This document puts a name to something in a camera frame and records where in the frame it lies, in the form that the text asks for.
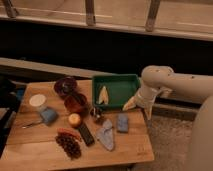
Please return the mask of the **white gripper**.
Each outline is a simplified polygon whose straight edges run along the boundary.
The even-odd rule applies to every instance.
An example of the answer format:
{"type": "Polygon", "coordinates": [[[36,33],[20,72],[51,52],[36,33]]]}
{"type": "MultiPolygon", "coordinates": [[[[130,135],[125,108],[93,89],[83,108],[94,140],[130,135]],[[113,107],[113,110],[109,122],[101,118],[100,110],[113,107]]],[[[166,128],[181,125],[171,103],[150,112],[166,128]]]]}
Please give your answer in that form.
{"type": "Polygon", "coordinates": [[[142,86],[138,89],[136,92],[134,98],[131,97],[123,106],[122,110],[127,111],[130,109],[133,109],[137,106],[144,108],[145,115],[148,120],[151,120],[152,118],[152,106],[155,102],[155,99],[158,95],[159,91],[147,87],[142,86]]]}

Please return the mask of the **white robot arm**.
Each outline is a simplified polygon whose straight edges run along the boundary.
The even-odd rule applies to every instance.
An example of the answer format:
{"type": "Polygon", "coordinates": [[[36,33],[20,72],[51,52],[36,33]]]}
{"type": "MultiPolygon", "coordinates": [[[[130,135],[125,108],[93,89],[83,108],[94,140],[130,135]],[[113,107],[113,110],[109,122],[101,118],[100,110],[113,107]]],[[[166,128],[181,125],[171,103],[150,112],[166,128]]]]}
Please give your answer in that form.
{"type": "Polygon", "coordinates": [[[141,72],[141,87],[123,110],[141,107],[150,120],[156,97],[166,89],[201,103],[183,171],[213,171],[213,76],[175,73],[169,66],[147,66],[141,72]]]}

